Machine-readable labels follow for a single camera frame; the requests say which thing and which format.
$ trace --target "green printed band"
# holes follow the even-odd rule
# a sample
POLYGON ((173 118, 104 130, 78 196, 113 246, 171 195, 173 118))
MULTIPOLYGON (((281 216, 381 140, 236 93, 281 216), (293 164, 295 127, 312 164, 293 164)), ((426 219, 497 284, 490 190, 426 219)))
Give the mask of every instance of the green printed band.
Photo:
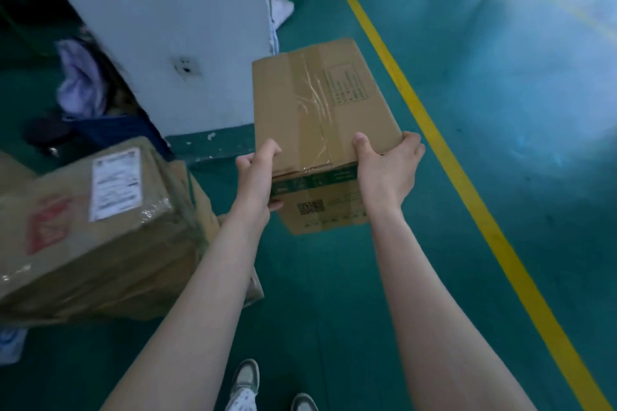
POLYGON ((358 179, 358 164, 272 183, 271 197, 358 179))

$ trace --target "epoxy floor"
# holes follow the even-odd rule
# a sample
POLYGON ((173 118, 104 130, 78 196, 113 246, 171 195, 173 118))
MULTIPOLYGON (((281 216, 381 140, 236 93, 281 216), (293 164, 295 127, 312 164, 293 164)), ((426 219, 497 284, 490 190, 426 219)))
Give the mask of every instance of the epoxy floor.
MULTIPOLYGON (((535 281, 595 384, 617 407, 617 3, 358 0, 535 281)), ((297 0, 282 49, 353 37, 402 129, 420 131, 345 0, 297 0)), ((15 118, 53 101, 55 67, 0 72, 0 147, 44 171, 15 118)), ((233 160, 194 169, 218 213, 233 160)), ((405 217, 464 311, 540 411, 580 410, 515 291, 429 148, 405 217)), ((257 271, 266 298, 241 317, 236 365, 261 367, 262 409, 299 391, 321 410, 409 409, 367 226, 290 236, 273 218, 257 271)), ((6 409, 97 409, 156 321, 39 328, 0 370, 6 409)))

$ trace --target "gray sneaker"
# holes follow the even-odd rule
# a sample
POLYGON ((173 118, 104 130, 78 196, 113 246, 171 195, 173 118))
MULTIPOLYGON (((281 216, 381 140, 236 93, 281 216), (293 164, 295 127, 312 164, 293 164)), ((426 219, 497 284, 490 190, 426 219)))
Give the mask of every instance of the gray sneaker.
POLYGON ((244 359, 237 367, 229 396, 233 397, 242 388, 250 388, 255 394, 259 390, 259 366, 254 359, 244 359))
POLYGON ((298 393, 291 402, 291 411, 319 411, 313 399, 306 393, 298 393))

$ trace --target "cardboard box stack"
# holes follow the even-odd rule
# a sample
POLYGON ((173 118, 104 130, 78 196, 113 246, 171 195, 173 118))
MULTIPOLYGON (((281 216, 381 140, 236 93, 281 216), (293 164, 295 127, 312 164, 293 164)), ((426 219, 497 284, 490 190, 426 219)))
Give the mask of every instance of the cardboard box stack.
POLYGON ((255 146, 273 138, 272 197, 293 234, 368 219, 352 139, 363 132, 377 153, 402 135, 352 39, 253 62, 255 146))
POLYGON ((165 315, 219 229, 143 137, 25 180, 0 195, 3 324, 165 315))

